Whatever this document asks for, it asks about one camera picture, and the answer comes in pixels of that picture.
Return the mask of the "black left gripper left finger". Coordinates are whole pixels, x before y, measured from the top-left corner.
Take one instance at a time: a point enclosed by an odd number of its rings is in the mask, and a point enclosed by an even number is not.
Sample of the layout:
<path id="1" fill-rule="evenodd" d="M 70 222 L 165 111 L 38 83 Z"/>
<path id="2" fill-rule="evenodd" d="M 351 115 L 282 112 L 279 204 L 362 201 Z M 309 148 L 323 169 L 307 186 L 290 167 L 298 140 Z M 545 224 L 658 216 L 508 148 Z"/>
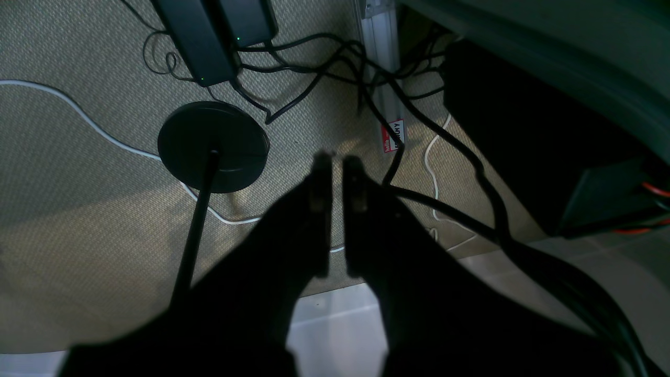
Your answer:
<path id="1" fill-rule="evenodd" d="M 287 338 L 307 284 L 328 274 L 332 157 L 266 211 L 185 296 L 124 337 L 73 348 L 60 376 L 297 376 Z"/>

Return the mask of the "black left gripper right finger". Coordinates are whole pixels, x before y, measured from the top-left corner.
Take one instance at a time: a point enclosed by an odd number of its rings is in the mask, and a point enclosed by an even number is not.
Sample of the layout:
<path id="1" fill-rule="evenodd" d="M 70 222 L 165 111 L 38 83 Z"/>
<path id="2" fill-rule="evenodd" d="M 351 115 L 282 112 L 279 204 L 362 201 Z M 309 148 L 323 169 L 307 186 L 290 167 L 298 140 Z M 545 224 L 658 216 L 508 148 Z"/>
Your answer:
<path id="1" fill-rule="evenodd" d="M 610 348 L 491 289 L 358 157 L 343 161 L 345 259 L 379 302 L 383 376 L 620 376 Z"/>

